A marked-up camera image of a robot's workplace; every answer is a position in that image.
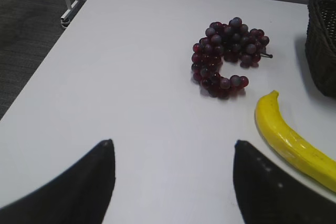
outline bunch of grapes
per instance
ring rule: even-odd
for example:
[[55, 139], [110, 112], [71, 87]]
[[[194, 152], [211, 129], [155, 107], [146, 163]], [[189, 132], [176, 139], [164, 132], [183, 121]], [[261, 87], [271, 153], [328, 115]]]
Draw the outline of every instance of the bunch of grapes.
[[249, 68], [261, 59], [266, 53], [265, 47], [269, 38], [261, 29], [251, 29], [242, 24], [239, 17], [230, 20], [229, 24], [213, 22], [205, 30], [206, 37], [201, 38], [193, 46], [192, 71], [198, 81], [212, 96], [226, 96], [230, 91], [244, 88], [248, 85], [245, 76], [232, 76], [230, 79], [221, 77], [218, 69], [225, 61], [238, 62], [240, 66]]

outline white table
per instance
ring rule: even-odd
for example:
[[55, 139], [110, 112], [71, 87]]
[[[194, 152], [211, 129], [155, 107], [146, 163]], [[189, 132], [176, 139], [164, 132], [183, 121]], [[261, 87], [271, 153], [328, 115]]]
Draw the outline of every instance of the white table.
[[[270, 37], [245, 96], [220, 101], [191, 81], [192, 45], [213, 21], [240, 16]], [[305, 5], [270, 0], [88, 0], [0, 121], [0, 206], [45, 184], [112, 138], [117, 182], [104, 223], [243, 223], [234, 145], [249, 140], [294, 178], [259, 136], [257, 100], [276, 89], [286, 121], [336, 157], [336, 103], [304, 55]]]

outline yellow banana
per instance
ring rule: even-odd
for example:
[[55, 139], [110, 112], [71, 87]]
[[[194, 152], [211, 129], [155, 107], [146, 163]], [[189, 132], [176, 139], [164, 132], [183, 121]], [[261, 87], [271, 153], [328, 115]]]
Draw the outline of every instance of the yellow banana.
[[278, 95], [274, 90], [257, 103], [255, 119], [260, 133], [290, 164], [336, 192], [336, 162], [286, 124], [279, 111]]

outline grape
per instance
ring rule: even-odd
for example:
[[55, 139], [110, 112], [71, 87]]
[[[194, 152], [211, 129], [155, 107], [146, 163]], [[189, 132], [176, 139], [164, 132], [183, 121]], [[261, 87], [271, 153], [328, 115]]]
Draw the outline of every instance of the grape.
[[258, 42], [258, 41], [256, 41], [256, 42], [254, 43], [254, 45], [256, 46], [257, 49], [261, 49], [261, 48], [264, 47], [264, 46], [263, 46], [260, 42]]
[[252, 63], [251, 55], [243, 54], [241, 58], [242, 58], [241, 60], [244, 64], [251, 65], [251, 63]]
[[207, 37], [211, 37], [216, 34], [216, 30], [212, 27], [209, 27], [208, 29], [205, 30], [205, 35]]
[[251, 29], [250, 35], [257, 37], [259, 35], [259, 31], [256, 28]]
[[240, 85], [240, 77], [238, 75], [233, 75], [230, 78], [230, 83], [232, 87], [237, 87]]
[[202, 80], [202, 76], [200, 73], [194, 73], [193, 78], [195, 81], [200, 82]]
[[202, 77], [208, 77], [208, 76], [210, 76], [210, 70], [208, 68], [202, 68], [201, 69], [201, 76]]
[[214, 72], [217, 70], [218, 68], [218, 63], [216, 62], [210, 62], [207, 66], [207, 68], [211, 71], [211, 72]]
[[231, 86], [230, 80], [225, 78], [225, 77], [221, 77], [221, 82], [220, 82], [220, 87], [222, 89], [229, 89]]
[[215, 55], [215, 56], [212, 57], [212, 62], [216, 63], [218, 65], [218, 64], [222, 63], [222, 58], [218, 55]]
[[201, 86], [205, 89], [208, 89], [211, 86], [211, 81], [209, 78], [203, 78], [201, 81]]
[[202, 63], [203, 63], [203, 64], [207, 64], [207, 63], [209, 63], [210, 60], [211, 60], [210, 55], [207, 55], [207, 54], [203, 54], [203, 55], [202, 55]]
[[236, 41], [236, 42], [240, 41], [240, 35], [237, 34], [237, 33], [233, 34], [233, 35], [232, 35], [232, 40], [233, 40], [233, 41]]
[[233, 44], [232, 45], [232, 52], [239, 52], [241, 50], [240, 44]]
[[203, 46], [202, 46], [200, 43], [196, 43], [196, 44], [193, 46], [193, 50], [194, 50], [194, 52], [202, 52], [202, 50], [203, 50]]
[[241, 76], [240, 77], [240, 85], [244, 88], [248, 85], [249, 81], [246, 76]]
[[214, 84], [218, 84], [220, 82], [220, 74], [218, 72], [213, 72], [210, 75], [210, 80]]
[[201, 70], [201, 65], [199, 63], [193, 63], [191, 65], [191, 70], [194, 72], [194, 73], [199, 73], [200, 70]]
[[254, 54], [257, 51], [257, 47], [253, 44], [249, 44], [249, 45], [246, 46], [245, 51], [248, 54]]
[[240, 27], [241, 24], [242, 24], [242, 20], [241, 20], [241, 18], [238, 18], [238, 17], [235, 17], [235, 18], [231, 19], [230, 22], [229, 22], [229, 25], [231, 25], [235, 28]]
[[222, 38], [220, 35], [215, 34], [214, 36], [211, 37], [211, 43], [214, 45], [219, 45], [222, 43]]
[[261, 59], [260, 54], [253, 54], [253, 56], [252, 56], [252, 62], [253, 63], [258, 63], [260, 61], [260, 59]]
[[224, 60], [225, 61], [231, 61], [232, 60], [232, 58], [233, 58], [233, 53], [232, 52], [226, 52], [225, 54], [224, 54]]
[[227, 26], [224, 28], [224, 35], [231, 36], [234, 33], [234, 28], [232, 26]]
[[244, 36], [243, 38], [240, 39], [240, 45], [242, 47], [247, 45], [248, 42], [249, 42], [249, 37]]
[[254, 44], [257, 41], [256, 37], [249, 36], [248, 37], [248, 44]]
[[239, 31], [240, 31], [240, 34], [245, 34], [246, 32], [248, 32], [248, 26], [245, 24], [242, 24]]
[[232, 62], [237, 62], [239, 58], [239, 53], [233, 53], [231, 56], [231, 61]]
[[191, 57], [191, 60], [193, 63], [200, 63], [202, 60], [202, 55], [194, 53], [193, 56]]
[[219, 86], [218, 84], [212, 83], [208, 88], [208, 92], [212, 97], [217, 97], [219, 94]]
[[223, 28], [223, 25], [221, 22], [215, 22], [213, 28], [216, 30], [216, 31], [220, 31], [222, 28]]
[[259, 39], [260, 43], [263, 44], [264, 46], [266, 46], [269, 43], [269, 38], [267, 36], [262, 36]]
[[210, 39], [208, 37], [204, 37], [199, 40], [199, 43], [201, 43], [203, 46], [210, 44]]
[[228, 90], [225, 90], [225, 89], [219, 89], [218, 90], [218, 97], [219, 98], [226, 98], [226, 97], [228, 97], [229, 96], [229, 91]]
[[215, 24], [216, 24], [216, 22], [212, 22], [212, 23], [209, 25], [209, 27], [214, 28]]
[[206, 45], [205, 45], [205, 47], [204, 47], [204, 52], [205, 52], [206, 54], [211, 54], [211, 53], [212, 53], [212, 50], [213, 50], [213, 48], [212, 48], [212, 46], [211, 46], [210, 44], [206, 44]]
[[241, 68], [249, 68], [250, 65], [241, 62], [241, 63], [240, 63], [240, 67], [241, 67]]
[[265, 33], [264, 33], [264, 31], [263, 30], [261, 30], [261, 29], [258, 29], [258, 36], [264, 36], [265, 35]]
[[224, 53], [224, 47], [223, 46], [217, 46], [214, 48], [214, 53], [218, 55], [222, 55]]

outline red grape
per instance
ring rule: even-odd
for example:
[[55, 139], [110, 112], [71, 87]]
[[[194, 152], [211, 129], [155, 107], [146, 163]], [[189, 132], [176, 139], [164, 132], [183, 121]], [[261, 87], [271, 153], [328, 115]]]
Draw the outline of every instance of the red grape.
[[222, 55], [224, 53], [224, 47], [223, 46], [217, 46], [214, 48], [214, 53], [217, 55]]
[[222, 89], [229, 89], [231, 86], [230, 80], [225, 78], [225, 77], [221, 77], [221, 82], [220, 82], [220, 87]]
[[214, 84], [218, 84], [220, 82], [220, 74], [218, 72], [213, 72], [210, 75], [210, 80]]
[[248, 54], [254, 54], [257, 51], [257, 47], [253, 44], [249, 44], [249, 45], [246, 46], [245, 51]]
[[213, 48], [212, 48], [212, 46], [211, 46], [210, 44], [206, 44], [206, 45], [204, 46], [204, 52], [205, 52], [206, 54], [211, 54], [211, 53], [212, 53], [212, 50], [213, 50]]
[[264, 33], [264, 31], [263, 30], [261, 30], [261, 29], [258, 29], [258, 36], [264, 36], [265, 35], [265, 33]]
[[241, 76], [240, 77], [240, 85], [246, 87], [248, 85], [248, 78], [246, 76]]
[[201, 70], [201, 65], [199, 63], [193, 63], [191, 65], [191, 70], [194, 72], [194, 73], [199, 73], [200, 70]]
[[211, 57], [210, 57], [210, 55], [206, 55], [206, 54], [203, 54], [202, 55], [202, 63], [203, 64], [207, 64], [207, 63], [209, 63], [211, 61]]
[[251, 29], [250, 35], [257, 37], [259, 35], [259, 31], [256, 28]]
[[250, 67], [250, 65], [248, 65], [248, 64], [246, 64], [246, 63], [243, 63], [243, 62], [241, 62], [241, 63], [240, 63], [240, 67], [241, 67], [241, 68], [249, 68], [249, 67]]
[[232, 41], [239, 42], [240, 41], [240, 35], [238, 33], [235, 33], [232, 35]]
[[233, 44], [232, 45], [232, 52], [239, 52], [241, 50], [240, 44]]
[[202, 60], [202, 55], [194, 53], [193, 56], [191, 57], [191, 60], [193, 63], [200, 63]]
[[203, 78], [202, 80], [201, 80], [201, 86], [203, 87], [203, 88], [205, 88], [205, 89], [208, 89], [210, 86], [211, 86], [211, 81], [210, 81], [210, 79], [209, 78]]
[[237, 87], [240, 85], [240, 77], [238, 75], [233, 75], [230, 78], [230, 83], [232, 87]]
[[241, 58], [242, 58], [241, 60], [242, 60], [242, 62], [244, 64], [251, 65], [251, 63], [252, 63], [252, 57], [251, 57], [251, 55], [243, 54]]
[[269, 43], [269, 38], [267, 36], [262, 36], [259, 41], [266, 46]]
[[240, 45], [243, 47], [243, 46], [245, 46], [245, 45], [247, 45], [247, 43], [249, 42], [249, 37], [246, 37], [246, 36], [244, 36], [244, 37], [242, 37], [241, 39], [240, 39]]
[[242, 24], [239, 31], [240, 31], [240, 34], [245, 34], [246, 32], [248, 32], [248, 26], [245, 24]]
[[201, 43], [203, 46], [210, 44], [210, 39], [208, 37], [204, 37], [199, 40], [199, 43]]
[[202, 77], [209, 77], [210, 73], [211, 73], [211, 71], [208, 68], [202, 68], [201, 69], [201, 76]]
[[202, 76], [200, 73], [194, 73], [193, 78], [195, 81], [200, 82], [202, 80]]
[[226, 98], [229, 96], [229, 91], [228, 90], [225, 90], [225, 89], [219, 89], [218, 90], [218, 97], [219, 98]]
[[214, 45], [220, 45], [222, 43], [222, 38], [220, 35], [215, 34], [211, 37], [211, 43]]
[[241, 24], [242, 24], [242, 20], [241, 20], [241, 18], [238, 18], [238, 17], [235, 17], [235, 18], [231, 19], [230, 22], [229, 22], [229, 25], [231, 25], [235, 28], [240, 27]]
[[224, 28], [224, 34], [226, 36], [231, 36], [233, 33], [234, 33], [234, 28], [232, 26], [229, 25]]
[[208, 29], [205, 30], [205, 35], [207, 37], [211, 37], [216, 34], [216, 30], [212, 27], [209, 27]]
[[200, 43], [196, 43], [196, 44], [193, 46], [193, 50], [194, 50], [194, 52], [202, 52], [202, 50], [203, 50], [203, 46], [202, 46]]
[[260, 59], [261, 59], [260, 54], [253, 54], [253, 56], [252, 56], [252, 62], [253, 63], [258, 63], [260, 61]]
[[218, 63], [217, 62], [210, 62], [207, 66], [207, 68], [213, 72], [213, 71], [216, 71], [217, 68], [218, 68]]
[[213, 28], [216, 30], [216, 31], [220, 31], [222, 28], [223, 28], [223, 25], [221, 22], [215, 22]]

